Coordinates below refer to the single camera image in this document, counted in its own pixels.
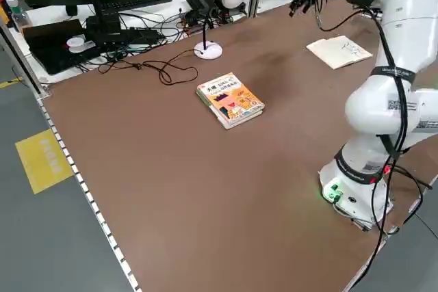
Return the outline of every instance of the sticker label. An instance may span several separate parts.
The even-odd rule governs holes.
[[[413,130],[416,133],[436,133],[438,132],[438,120],[421,120]]]
[[[15,143],[34,194],[73,175],[50,129]]]
[[[407,95],[408,111],[416,111],[418,108],[417,96],[414,94]],[[391,94],[388,96],[388,109],[394,110],[400,115],[400,99],[398,94]]]
[[[369,161],[362,168],[362,172],[364,172],[366,174],[373,174],[373,173],[379,171],[382,168],[382,166],[383,165],[381,163]]]

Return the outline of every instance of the black keyboard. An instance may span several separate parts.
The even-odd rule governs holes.
[[[170,3],[172,0],[131,0],[126,2],[104,3],[102,9],[104,13],[117,13],[123,10],[133,10],[152,5],[159,5],[161,3]]]

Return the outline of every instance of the bottle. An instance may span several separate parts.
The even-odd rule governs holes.
[[[11,9],[12,20],[16,24],[16,27],[18,27],[20,32],[23,34],[23,29],[32,26],[29,16],[20,8],[18,5],[18,0],[6,0],[6,3],[8,3],[8,6]]]

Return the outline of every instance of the yellow tape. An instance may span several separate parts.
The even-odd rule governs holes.
[[[15,83],[18,83],[22,80],[23,80],[23,78],[15,78],[14,80],[2,82],[2,83],[0,83],[0,89],[4,88],[4,87],[8,87],[9,85],[14,85]]]
[[[34,194],[73,175],[50,129],[19,141],[15,146]]]

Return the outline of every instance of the brown table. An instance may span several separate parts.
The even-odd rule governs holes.
[[[349,12],[336,1],[324,24]],[[374,250],[377,232],[336,214],[318,180],[353,133],[344,103],[374,59],[331,70],[305,46],[345,34],[376,54],[377,35],[360,20],[324,34],[312,13],[287,14],[278,8],[209,32],[224,48],[220,59],[188,53],[176,62],[199,69],[195,82],[167,87],[149,69],[93,71],[44,100],[143,291],[341,291]],[[200,38],[130,61],[168,60]],[[266,110],[225,131],[194,91],[228,72]],[[437,145],[415,147],[405,166],[429,181]],[[417,192],[399,176],[392,185],[398,223]]]

